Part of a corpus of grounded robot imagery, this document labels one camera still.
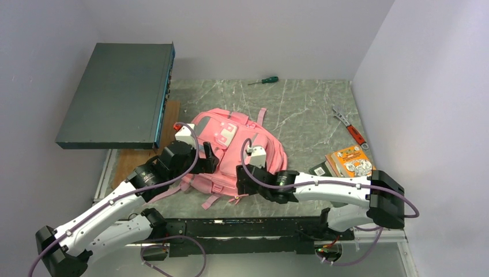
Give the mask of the pink student backpack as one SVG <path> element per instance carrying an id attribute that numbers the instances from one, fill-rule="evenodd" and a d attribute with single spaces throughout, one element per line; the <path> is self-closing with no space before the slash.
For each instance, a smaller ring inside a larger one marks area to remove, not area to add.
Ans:
<path id="1" fill-rule="evenodd" d="M 263 126 L 266 109 L 260 109 L 258 119 L 252 121 L 246 114 L 214 108 L 199 113 L 191 122 L 199 143 L 210 142 L 214 154 L 219 158 L 216 172 L 213 174 L 188 174 L 183 177 L 175 188 L 154 197 L 150 202 L 166 198 L 179 191 L 193 187 L 209 198 L 202 204 L 208 209 L 222 196 L 230 196 L 231 201 L 238 203 L 246 196 L 236 187 L 236 167 L 241 164 L 239 155 L 245 139 L 251 139 L 253 146 L 259 146 L 266 152 L 267 171 L 275 174 L 285 170 L 288 158 L 283 145 Z"/>

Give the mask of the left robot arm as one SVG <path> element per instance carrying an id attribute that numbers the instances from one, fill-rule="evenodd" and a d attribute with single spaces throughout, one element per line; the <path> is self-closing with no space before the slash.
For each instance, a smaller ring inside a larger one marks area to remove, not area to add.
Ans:
<path id="1" fill-rule="evenodd" d="M 38 262 L 51 276 L 81 276 L 88 267 L 133 242 L 161 241 L 166 234 L 164 217 L 154 208 L 118 223 L 122 216 L 154 200 L 189 173 L 214 173 L 219 159 L 209 142 L 195 147 L 175 140 L 160 155 L 136 167 L 106 198 L 75 219 L 56 228 L 44 226 L 36 234 Z"/>

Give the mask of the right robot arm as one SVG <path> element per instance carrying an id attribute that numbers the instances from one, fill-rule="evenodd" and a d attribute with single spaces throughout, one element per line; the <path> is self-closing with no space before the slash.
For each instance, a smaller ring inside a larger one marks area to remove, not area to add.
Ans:
<path id="1" fill-rule="evenodd" d="M 259 194 L 268 201 L 285 204 L 302 201 L 341 203 L 318 223 L 318 233 L 332 239 L 351 227 L 374 223 L 388 229 L 405 226 L 404 188 L 390 175 L 374 170 L 366 177 L 320 177 L 293 170 L 272 174 L 253 165 L 236 168 L 238 191 Z"/>

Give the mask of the wooden board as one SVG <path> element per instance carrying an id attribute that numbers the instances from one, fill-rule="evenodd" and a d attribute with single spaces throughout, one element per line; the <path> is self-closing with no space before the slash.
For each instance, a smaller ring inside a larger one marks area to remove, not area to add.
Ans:
<path id="1" fill-rule="evenodd" d="M 180 101 L 168 101 L 161 131 L 160 147 L 153 149 L 122 149 L 119 151 L 115 165 L 115 173 L 110 183 L 110 188 L 115 189 L 134 170 L 135 167 L 144 164 L 148 159 L 161 154 L 163 148 L 175 140 L 174 123 L 178 121 Z"/>

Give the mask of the dark green book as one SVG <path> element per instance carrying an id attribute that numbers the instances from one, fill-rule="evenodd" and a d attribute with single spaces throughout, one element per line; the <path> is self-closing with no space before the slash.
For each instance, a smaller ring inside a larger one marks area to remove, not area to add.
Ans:
<path id="1" fill-rule="evenodd" d="M 320 177 L 332 177 L 333 174 L 329 170 L 326 162 L 319 163 L 309 169 L 311 175 L 316 175 Z"/>

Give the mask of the dark grey flat box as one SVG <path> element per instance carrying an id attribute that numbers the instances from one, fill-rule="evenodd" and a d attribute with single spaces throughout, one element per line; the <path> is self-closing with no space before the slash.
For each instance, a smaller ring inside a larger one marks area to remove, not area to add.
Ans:
<path id="1" fill-rule="evenodd" d="M 55 142 L 63 149 L 160 147 L 174 44 L 97 43 Z"/>

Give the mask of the orange comic book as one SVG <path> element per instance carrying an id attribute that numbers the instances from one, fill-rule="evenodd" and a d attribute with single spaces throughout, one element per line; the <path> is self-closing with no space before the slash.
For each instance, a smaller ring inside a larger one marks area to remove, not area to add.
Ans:
<path id="1" fill-rule="evenodd" d="M 375 167 L 359 145 L 336 151 L 330 155 L 342 177 L 370 176 Z"/>

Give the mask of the red adjustable wrench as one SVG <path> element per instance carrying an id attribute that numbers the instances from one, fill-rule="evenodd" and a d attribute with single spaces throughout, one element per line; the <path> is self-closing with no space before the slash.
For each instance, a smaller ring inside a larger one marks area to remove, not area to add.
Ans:
<path id="1" fill-rule="evenodd" d="M 368 150 L 370 147 L 364 137 L 360 134 L 360 132 L 348 121 L 346 116 L 341 112 L 339 106 L 333 106 L 333 116 L 337 118 L 339 121 L 341 121 L 348 133 L 352 136 L 352 138 L 355 140 L 355 142 L 360 145 L 362 149 Z"/>

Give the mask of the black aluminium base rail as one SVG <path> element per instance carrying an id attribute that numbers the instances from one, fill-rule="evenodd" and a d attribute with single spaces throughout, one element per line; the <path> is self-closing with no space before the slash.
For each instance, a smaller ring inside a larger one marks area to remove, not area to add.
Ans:
<path id="1" fill-rule="evenodd" d="M 376 231 L 351 228 L 327 231 L 317 216 L 278 218 L 167 219 L 163 231 L 130 239 L 128 245 L 147 247 L 144 257 L 163 260 L 200 254 L 279 253 L 313 254 L 324 245 L 366 249 Z"/>

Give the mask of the green handled screwdriver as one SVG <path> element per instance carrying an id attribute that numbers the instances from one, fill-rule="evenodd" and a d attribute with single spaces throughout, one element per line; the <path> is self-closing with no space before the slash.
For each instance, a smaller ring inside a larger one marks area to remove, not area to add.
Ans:
<path id="1" fill-rule="evenodd" d="M 250 83 L 249 85 L 254 85 L 254 84 L 271 84 L 271 83 L 276 83 L 279 81 L 279 78 L 277 76 L 272 76 L 268 78 L 261 79 L 260 81 Z"/>

